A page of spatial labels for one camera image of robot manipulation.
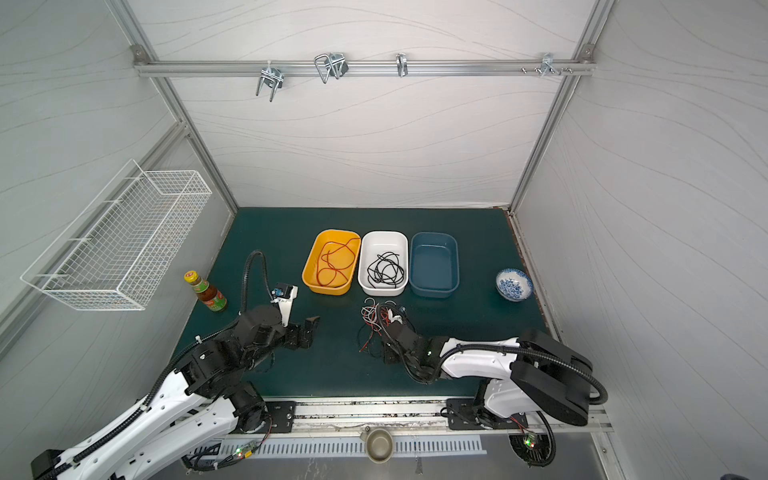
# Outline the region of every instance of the white plastic tray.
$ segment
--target white plastic tray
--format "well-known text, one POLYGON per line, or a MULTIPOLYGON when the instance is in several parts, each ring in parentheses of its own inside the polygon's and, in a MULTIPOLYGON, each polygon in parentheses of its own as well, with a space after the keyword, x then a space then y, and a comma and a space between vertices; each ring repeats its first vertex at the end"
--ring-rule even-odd
POLYGON ((405 235, 400 232, 376 231, 370 232, 362 238, 357 281, 366 294, 370 296, 398 296, 406 289, 408 273, 408 239, 405 235), (385 252, 395 253, 398 256, 399 265, 406 272, 402 283, 399 283, 397 287, 372 283, 369 280, 368 265, 375 262, 377 256, 385 252))

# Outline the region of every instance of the blue plastic tray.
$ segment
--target blue plastic tray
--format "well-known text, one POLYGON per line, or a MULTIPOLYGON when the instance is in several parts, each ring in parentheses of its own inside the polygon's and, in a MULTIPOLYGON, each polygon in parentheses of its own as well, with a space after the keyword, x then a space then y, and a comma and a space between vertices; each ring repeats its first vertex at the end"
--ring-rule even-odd
POLYGON ((458 244, 447 233, 419 232, 411 239, 411 289, 447 298, 458 288, 458 244))

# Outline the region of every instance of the sauce bottle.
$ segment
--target sauce bottle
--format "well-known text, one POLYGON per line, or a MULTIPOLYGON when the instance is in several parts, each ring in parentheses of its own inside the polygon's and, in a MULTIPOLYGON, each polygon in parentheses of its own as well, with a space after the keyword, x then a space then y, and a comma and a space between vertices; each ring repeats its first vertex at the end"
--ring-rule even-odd
POLYGON ((224 295, 208 280, 204 280, 197 275, 197 272, 190 270, 184 274, 184 279, 192 286, 197 298, 214 312, 221 312, 227 308, 227 299, 224 295))

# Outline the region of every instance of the bottle label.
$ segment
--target bottle label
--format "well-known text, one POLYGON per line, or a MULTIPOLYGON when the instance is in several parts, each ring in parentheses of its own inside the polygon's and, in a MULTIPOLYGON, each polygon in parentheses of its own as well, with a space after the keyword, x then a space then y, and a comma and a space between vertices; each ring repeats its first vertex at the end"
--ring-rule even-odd
POLYGON ((210 308, 214 312, 218 312, 219 310, 227 306, 227 299, 224 298, 224 295, 222 295, 221 292, 217 292, 214 298, 203 303, 205 303, 208 306, 208 308, 210 308))
POLYGON ((208 280, 201 280, 200 283, 192 286, 192 290, 198 293, 202 293, 208 290, 209 286, 210 286, 210 283, 208 283, 208 280))

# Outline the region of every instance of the blue and white porcelain bowl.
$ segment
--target blue and white porcelain bowl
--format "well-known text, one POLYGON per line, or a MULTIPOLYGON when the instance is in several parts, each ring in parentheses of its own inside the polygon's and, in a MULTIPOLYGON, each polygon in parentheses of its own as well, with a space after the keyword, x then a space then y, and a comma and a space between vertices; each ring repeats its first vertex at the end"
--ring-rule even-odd
POLYGON ((520 302, 533 293, 533 282, 525 272, 505 268, 496 275, 496 290, 510 302, 520 302))

